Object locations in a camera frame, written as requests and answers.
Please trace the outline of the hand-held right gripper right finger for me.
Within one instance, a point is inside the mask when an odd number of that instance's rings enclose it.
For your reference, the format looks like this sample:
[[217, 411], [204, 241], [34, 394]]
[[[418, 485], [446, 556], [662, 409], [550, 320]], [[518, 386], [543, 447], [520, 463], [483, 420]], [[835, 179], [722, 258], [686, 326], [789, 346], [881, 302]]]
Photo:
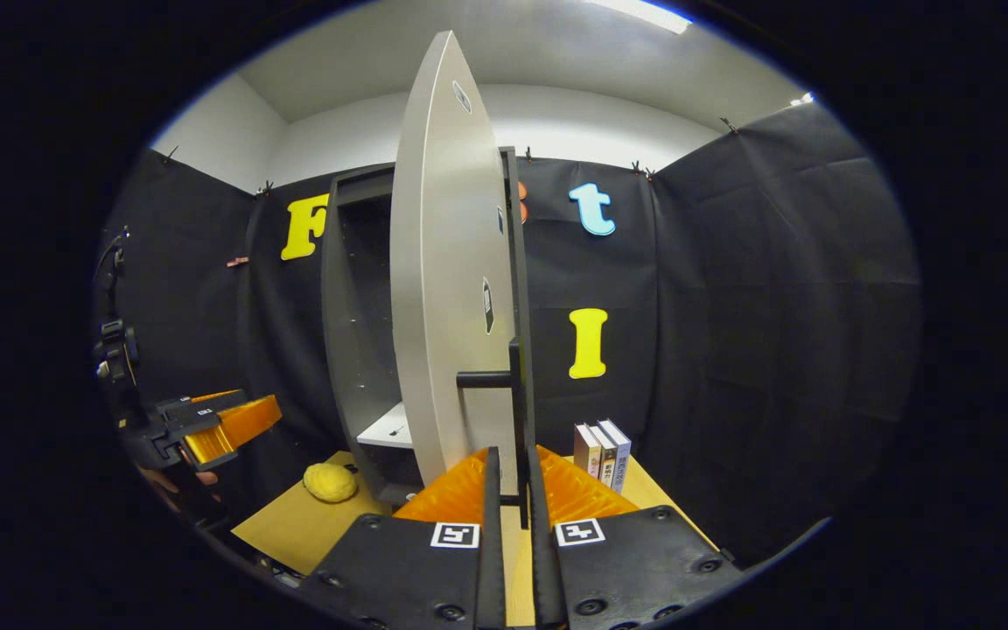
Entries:
[[630, 458], [614, 492], [536, 452], [531, 542], [536, 629], [660, 629], [735, 590], [745, 573]]

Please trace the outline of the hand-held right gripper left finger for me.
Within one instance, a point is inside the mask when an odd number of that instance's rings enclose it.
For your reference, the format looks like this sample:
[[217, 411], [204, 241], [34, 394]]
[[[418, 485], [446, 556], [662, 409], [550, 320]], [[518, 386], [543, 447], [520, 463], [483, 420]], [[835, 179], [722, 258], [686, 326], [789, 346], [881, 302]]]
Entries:
[[364, 629], [504, 629], [499, 451], [484, 448], [453, 467], [424, 497], [458, 482], [471, 515], [413, 520], [361, 514], [297, 594]]

